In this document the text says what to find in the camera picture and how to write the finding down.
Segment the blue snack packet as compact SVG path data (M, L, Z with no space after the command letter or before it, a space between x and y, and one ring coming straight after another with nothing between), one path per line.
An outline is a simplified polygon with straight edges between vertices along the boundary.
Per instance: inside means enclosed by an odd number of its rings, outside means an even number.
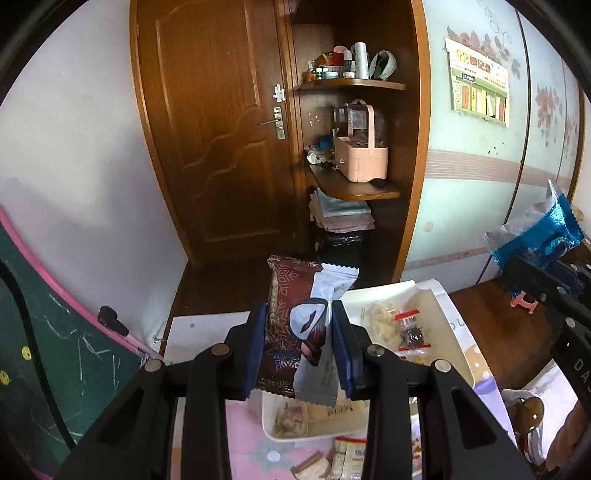
M501 271L505 271L509 261L517 257L545 268L577 247L583 239L583 230L567 197L551 179L543 201L484 233L487 249Z

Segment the brown white snack packet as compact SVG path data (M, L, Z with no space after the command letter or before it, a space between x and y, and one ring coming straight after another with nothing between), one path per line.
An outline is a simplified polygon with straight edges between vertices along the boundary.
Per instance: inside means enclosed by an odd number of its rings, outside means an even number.
M256 387L308 403L334 406L339 380L332 353L332 304L359 270L272 255L266 334Z

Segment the pink plastic stool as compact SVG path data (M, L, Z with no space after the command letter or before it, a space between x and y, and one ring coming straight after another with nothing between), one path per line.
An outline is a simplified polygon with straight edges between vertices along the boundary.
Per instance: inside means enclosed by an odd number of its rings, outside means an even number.
M514 296L511 299L510 306L512 308L523 308L529 315L532 315L538 306L538 302L529 299L528 294L525 291L521 291L517 296Z

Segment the white red cracker packet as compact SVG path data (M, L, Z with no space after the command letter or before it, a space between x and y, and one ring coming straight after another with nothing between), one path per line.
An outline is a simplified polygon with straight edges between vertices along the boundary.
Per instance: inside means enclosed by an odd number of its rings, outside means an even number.
M361 480L365 462L367 440L337 437L332 449L332 466L329 480Z

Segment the pink cartoon play mat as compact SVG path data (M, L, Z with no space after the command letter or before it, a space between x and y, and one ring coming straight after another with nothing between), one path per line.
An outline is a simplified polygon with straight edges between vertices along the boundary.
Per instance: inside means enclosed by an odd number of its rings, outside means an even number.
M437 358L450 360L468 375L471 385L510 439L514 439L507 410L483 355L459 312L435 305L419 306L426 337L432 343L428 351ZM192 359L207 346L219 343L232 326L245 322L247 314L181 316L172 320L164 358L171 363ZM352 402L339 394L335 407L301 404L304 430L294 438L277 434L276 414L290 400L259 390L245 402L228 401L228 446L231 475L235 479L291 479L293 470L315 453L325 462L332 459L334 439L366 437L369 404Z

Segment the white plastic bin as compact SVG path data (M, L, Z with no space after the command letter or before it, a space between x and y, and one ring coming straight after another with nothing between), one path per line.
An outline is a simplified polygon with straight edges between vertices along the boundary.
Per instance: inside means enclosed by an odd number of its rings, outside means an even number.
M374 304L419 313L425 333L426 360L413 363L409 350L391 349L369 333L363 318ZM414 434L425 439L459 441L466 413L461 403L485 409L474 388L473 368L486 363L450 296L435 279L356 289L332 302L332 377L349 403L362 412L335 410L325 420L308 423L298 440L353 437L370 446L409 447Z

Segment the tan sandwich biscuit pack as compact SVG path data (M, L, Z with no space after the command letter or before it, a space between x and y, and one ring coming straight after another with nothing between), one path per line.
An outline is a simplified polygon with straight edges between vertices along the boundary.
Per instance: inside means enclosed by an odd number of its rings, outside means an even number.
M297 480L324 480L331 471L331 462L322 452L315 452L306 461L290 469Z

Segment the folded cloth stack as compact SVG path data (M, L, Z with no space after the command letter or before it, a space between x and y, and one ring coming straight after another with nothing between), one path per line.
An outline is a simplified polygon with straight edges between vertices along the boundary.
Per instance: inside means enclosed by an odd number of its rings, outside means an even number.
M335 199L322 192L320 188L311 193L308 209L311 221L331 233L345 234L376 228L367 202Z

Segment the pink storage basket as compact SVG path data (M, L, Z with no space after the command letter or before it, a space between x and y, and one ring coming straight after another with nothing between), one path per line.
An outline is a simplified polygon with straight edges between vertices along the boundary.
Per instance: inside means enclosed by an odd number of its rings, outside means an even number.
M353 183L384 180L389 165L385 122L361 99L336 108L344 134L334 137L335 165Z

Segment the wooden corner shelf unit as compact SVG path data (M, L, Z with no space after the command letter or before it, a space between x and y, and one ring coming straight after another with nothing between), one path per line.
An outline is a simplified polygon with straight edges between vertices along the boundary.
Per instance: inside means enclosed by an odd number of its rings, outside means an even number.
M308 190L363 201L374 219L361 240L314 231L311 252L359 268L359 288L400 281L410 251L425 177L431 112L427 23L420 1L285 1L287 98L294 155ZM329 67L335 48L384 52L397 61L386 80L311 74Z

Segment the brown wooden door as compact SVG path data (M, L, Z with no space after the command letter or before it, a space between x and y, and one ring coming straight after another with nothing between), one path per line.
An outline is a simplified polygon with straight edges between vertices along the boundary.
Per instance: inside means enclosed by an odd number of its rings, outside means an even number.
M283 85L272 1L139 1L135 69L146 137L189 258L297 249L297 187L276 139Z

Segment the green chalkboard pink frame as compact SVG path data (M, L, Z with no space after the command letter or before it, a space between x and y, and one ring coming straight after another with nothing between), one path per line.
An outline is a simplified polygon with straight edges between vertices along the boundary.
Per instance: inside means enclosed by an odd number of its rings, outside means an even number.
M79 441L143 364L155 357L124 338L62 287L1 217L1 263L21 289L36 343L18 307L1 290L1 427L39 479L50 479L69 453L35 370L39 361L68 435Z

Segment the wall calendar poster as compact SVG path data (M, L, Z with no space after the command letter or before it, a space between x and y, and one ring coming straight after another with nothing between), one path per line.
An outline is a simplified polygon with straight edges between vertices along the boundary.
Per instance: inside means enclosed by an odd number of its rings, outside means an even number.
M446 38L453 109L509 127L509 71L465 44Z

